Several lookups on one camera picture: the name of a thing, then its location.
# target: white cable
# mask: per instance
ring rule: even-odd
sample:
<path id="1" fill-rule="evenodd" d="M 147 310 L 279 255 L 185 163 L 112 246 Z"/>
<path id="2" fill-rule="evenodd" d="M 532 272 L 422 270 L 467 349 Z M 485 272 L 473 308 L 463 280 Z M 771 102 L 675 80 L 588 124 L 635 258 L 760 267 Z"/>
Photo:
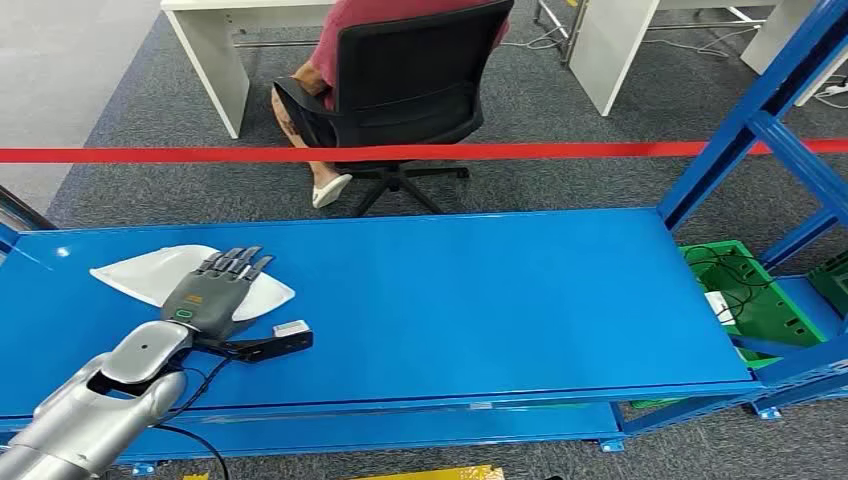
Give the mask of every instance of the white cable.
<path id="1" fill-rule="evenodd" d="M 842 110 L 848 110 L 848 105 L 837 105 L 837 104 L 835 104 L 835 103 L 833 103 L 833 102 L 830 102 L 830 101 L 828 101 L 828 100 L 825 100 L 823 97 L 820 97 L 820 96 L 818 96 L 818 95 L 813 95 L 813 98 L 815 98 L 816 100 L 818 100 L 818 101 L 822 102 L 823 104 L 825 104 L 825 105 L 827 105 L 827 106 L 829 106 L 829 107 L 839 108 L 839 109 L 842 109 Z"/>
<path id="2" fill-rule="evenodd" d="M 727 35 L 722 35 L 721 37 L 718 37 L 717 39 L 715 39 L 712 42 L 704 45 L 703 47 L 694 47 L 692 45 L 683 45 L 683 44 L 674 43 L 674 42 L 671 42 L 671 41 L 668 41 L 668 40 L 643 40 L 642 43 L 663 43 L 665 45 L 670 45 L 672 47 L 685 48 L 686 50 L 694 50 L 695 52 L 703 54 L 703 55 L 713 55 L 713 56 L 721 57 L 721 58 L 730 58 L 729 54 L 722 52 L 721 50 L 716 50 L 716 49 L 713 49 L 713 48 L 710 48 L 710 47 L 712 47 L 716 43 L 721 42 L 722 40 L 724 40 L 726 38 L 730 38 L 734 35 L 742 35 L 743 33 L 753 32 L 754 30 L 758 30 L 759 28 L 760 28 L 759 26 L 756 26 L 756 27 L 753 27 L 753 28 L 749 28 L 747 30 L 741 30 L 741 31 L 738 31 L 738 32 L 730 32 Z"/>
<path id="3" fill-rule="evenodd" d="M 841 78 L 842 80 L 837 81 L 837 82 L 833 82 L 833 81 L 831 81 L 831 78 Z M 830 77 L 828 77 L 827 81 L 824 82 L 824 83 L 825 83 L 825 85 L 832 84 L 832 83 L 842 84 L 842 83 L 846 82 L 846 80 L 845 80 L 846 78 L 848 78 L 848 77 L 846 77 L 845 75 L 831 75 Z M 838 88 L 836 88 L 836 92 L 830 91 L 831 89 L 834 89 L 834 88 L 835 87 L 825 88 L 821 92 L 813 95 L 813 98 L 815 98 L 816 100 L 822 102 L 823 104 L 825 104 L 829 107 L 838 108 L 840 110 L 848 110 L 848 105 L 838 105 L 836 103 L 831 102 L 830 100 L 825 100 L 825 98 L 827 98 L 827 97 L 832 97 L 834 95 L 839 95 L 840 93 L 844 93 L 844 91 L 840 92 Z"/>
<path id="4" fill-rule="evenodd" d="M 546 32 L 544 35 L 542 35 L 538 38 L 530 40 L 527 43 L 501 42 L 501 45 L 505 45 L 507 47 L 523 47 L 523 48 L 527 48 L 529 50 L 544 50 L 546 48 L 553 48 L 553 47 L 556 47 L 557 45 L 561 44 L 562 40 L 554 40 L 553 38 L 550 38 L 550 35 L 552 33 L 556 32 L 557 30 L 561 30 L 562 28 L 563 27 L 557 27 L 557 28 L 555 28 L 555 29 L 553 29 L 549 32 Z M 550 43 L 548 45 L 535 46 L 536 43 L 543 42 L 545 40 L 552 42 L 552 43 Z"/>

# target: white desk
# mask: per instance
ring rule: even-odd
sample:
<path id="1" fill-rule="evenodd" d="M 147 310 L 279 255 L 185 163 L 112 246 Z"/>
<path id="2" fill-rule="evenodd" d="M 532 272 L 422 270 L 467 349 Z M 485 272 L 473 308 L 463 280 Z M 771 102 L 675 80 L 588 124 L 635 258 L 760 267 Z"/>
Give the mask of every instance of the white desk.
<path id="1" fill-rule="evenodd" d="M 657 10 L 776 5 L 768 21 L 742 54 L 743 61 L 762 73 L 816 3 L 816 0 L 582 1 L 588 3 L 584 4 L 583 20 L 576 29 L 569 67 L 603 116 L 609 115 Z M 843 52 L 843 61 L 846 55 L 848 50 Z M 835 62 L 829 73 L 819 78 L 798 100 L 798 104 L 803 105 L 841 63 Z"/>
<path id="2" fill-rule="evenodd" d="M 162 0 L 227 132 L 238 138 L 250 80 L 233 46 L 244 29 L 320 26 L 334 0 Z"/>

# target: chair base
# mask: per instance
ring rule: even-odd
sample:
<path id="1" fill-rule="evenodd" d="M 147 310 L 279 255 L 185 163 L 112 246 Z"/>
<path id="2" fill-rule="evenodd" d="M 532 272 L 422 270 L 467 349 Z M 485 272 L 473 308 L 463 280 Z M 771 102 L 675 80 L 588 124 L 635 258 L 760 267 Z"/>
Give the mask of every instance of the chair base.
<path id="1" fill-rule="evenodd" d="M 374 205 L 374 202 L 377 201 L 383 195 L 383 192 L 389 190 L 391 192 L 397 192 L 400 190 L 406 190 L 412 195 L 419 203 L 427 207 L 433 213 L 445 213 L 444 210 L 441 209 L 430 197 L 424 195 L 424 192 L 418 189 L 412 182 L 409 181 L 410 178 L 414 177 L 427 177 L 431 175 L 447 175 L 454 174 L 457 178 L 469 178 L 470 174 L 467 168 L 464 167 L 449 167 L 449 168 L 422 168 L 422 169 L 409 169 L 402 170 L 399 165 L 388 165 L 379 171 L 369 171 L 369 172 L 349 172 L 353 175 L 353 178 L 360 179 L 368 179 L 368 180 L 380 180 L 380 183 L 374 186 L 365 198 L 362 200 L 362 203 L 356 207 L 356 211 L 354 212 L 354 216 L 361 217 L 365 215 L 369 208 Z"/>

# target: black office chair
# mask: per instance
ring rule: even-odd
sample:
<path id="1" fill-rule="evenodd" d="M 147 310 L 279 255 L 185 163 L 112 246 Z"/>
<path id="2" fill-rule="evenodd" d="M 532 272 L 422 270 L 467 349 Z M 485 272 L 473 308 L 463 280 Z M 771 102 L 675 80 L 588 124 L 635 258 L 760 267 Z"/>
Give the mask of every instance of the black office chair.
<path id="1" fill-rule="evenodd" d="M 459 142 L 483 124 L 480 78 L 513 1 L 342 30 L 334 111 L 294 79 L 281 78 L 274 88 L 310 147 Z M 401 169 L 401 163 L 340 165 L 354 170 L 354 178 L 380 180 L 356 216 L 387 189 L 404 189 L 433 213 L 443 213 L 409 177 L 469 176 L 466 168 Z"/>

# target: blue shelf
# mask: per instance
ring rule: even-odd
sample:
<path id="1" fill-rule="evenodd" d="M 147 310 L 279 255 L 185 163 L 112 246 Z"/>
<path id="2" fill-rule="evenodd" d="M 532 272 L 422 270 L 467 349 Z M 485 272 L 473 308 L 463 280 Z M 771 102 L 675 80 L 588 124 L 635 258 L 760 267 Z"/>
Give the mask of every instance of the blue shelf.
<path id="1" fill-rule="evenodd" d="M 49 297 L 0 305 L 16 319 L 4 325 L 0 361 L 29 359 L 26 370 L 6 372 L 16 394 L 0 400 L 0 419 L 30 415 L 85 361 L 157 317 L 89 268 L 180 244 L 264 245 L 277 257 L 268 273 L 297 296 L 242 337 L 296 319 L 315 331 L 307 351 L 228 366 L 192 415 L 759 387 L 654 209 L 43 231 L 22 235 L 0 268 L 5 298 L 31 299 L 33 285 Z M 29 355 L 20 339 L 44 332 L 61 341 Z M 216 361 L 194 354 L 190 366 Z"/>
<path id="2" fill-rule="evenodd" d="M 842 332 L 842 317 L 803 275 L 777 278 L 777 284 L 828 339 Z"/>
<path id="3" fill-rule="evenodd" d="M 339 452 L 381 448 L 475 445 L 543 440 L 619 438 L 609 404 L 457 410 L 407 414 L 275 419 L 257 416 L 229 422 L 208 419 L 181 425 L 227 456 Z M 208 457 L 203 446 L 171 432 L 147 430 L 119 463 Z"/>

